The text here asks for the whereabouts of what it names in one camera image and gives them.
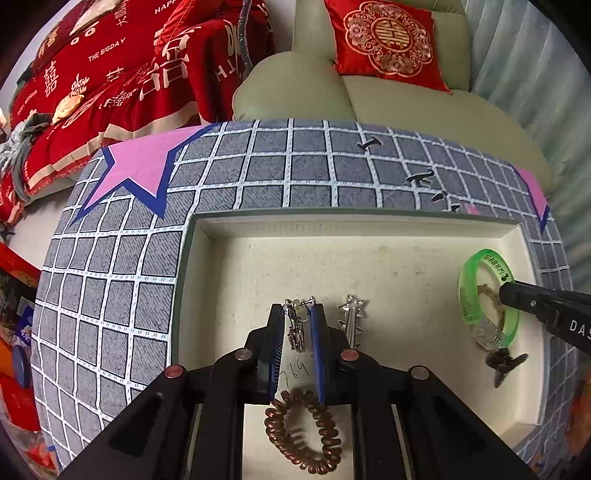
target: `gray fabric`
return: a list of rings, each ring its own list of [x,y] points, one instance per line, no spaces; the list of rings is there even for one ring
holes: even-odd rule
[[[50,113],[34,113],[26,121],[20,122],[10,135],[8,141],[0,145],[0,178],[9,167],[12,169],[14,191],[21,200],[28,202],[29,195],[25,192],[22,168],[27,155],[31,151],[33,141],[48,126]]]

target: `grid pattern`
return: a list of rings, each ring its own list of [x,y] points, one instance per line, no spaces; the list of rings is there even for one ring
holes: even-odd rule
[[[177,148],[164,218],[121,188],[70,224],[105,168],[98,152],[74,187],[36,301],[35,397],[64,465],[171,362],[180,252],[195,213],[326,206],[478,212],[526,225],[541,284],[571,288],[554,220],[540,233],[514,169],[440,138],[330,121],[228,122]],[[542,442],[555,451],[566,428],[577,352],[552,338],[550,357],[544,424],[516,448],[525,460]]]

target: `sofa armrest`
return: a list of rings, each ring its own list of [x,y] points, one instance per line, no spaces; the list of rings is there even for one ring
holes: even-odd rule
[[[332,62],[286,51],[260,62],[232,101],[234,120],[305,118],[355,121]]]

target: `red cushion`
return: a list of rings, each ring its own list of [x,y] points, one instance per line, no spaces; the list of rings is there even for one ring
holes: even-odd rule
[[[441,78],[429,10],[389,1],[324,0],[341,75],[365,75],[451,93]]]

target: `green rubber wristband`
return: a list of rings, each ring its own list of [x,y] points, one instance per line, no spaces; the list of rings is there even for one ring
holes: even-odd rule
[[[513,281],[513,274],[505,260],[494,250],[485,248],[472,255],[460,273],[459,295],[464,324],[474,338],[486,350],[506,348],[515,338],[519,326],[519,310],[505,306],[503,330],[491,322],[480,308],[477,290],[478,265],[486,265],[500,285]]]

